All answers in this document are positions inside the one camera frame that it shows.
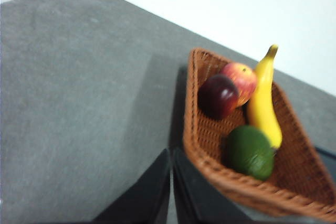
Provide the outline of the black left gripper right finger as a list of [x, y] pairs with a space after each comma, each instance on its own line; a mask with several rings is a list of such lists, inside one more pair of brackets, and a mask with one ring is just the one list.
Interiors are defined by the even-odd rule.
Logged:
[[207, 181], [180, 148], [173, 151], [172, 162], [179, 223], [253, 223]]

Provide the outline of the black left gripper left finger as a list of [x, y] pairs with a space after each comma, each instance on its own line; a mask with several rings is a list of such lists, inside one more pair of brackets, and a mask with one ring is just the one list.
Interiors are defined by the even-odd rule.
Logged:
[[170, 152], [164, 149], [135, 184], [93, 221], [95, 223], [166, 223], [170, 176]]

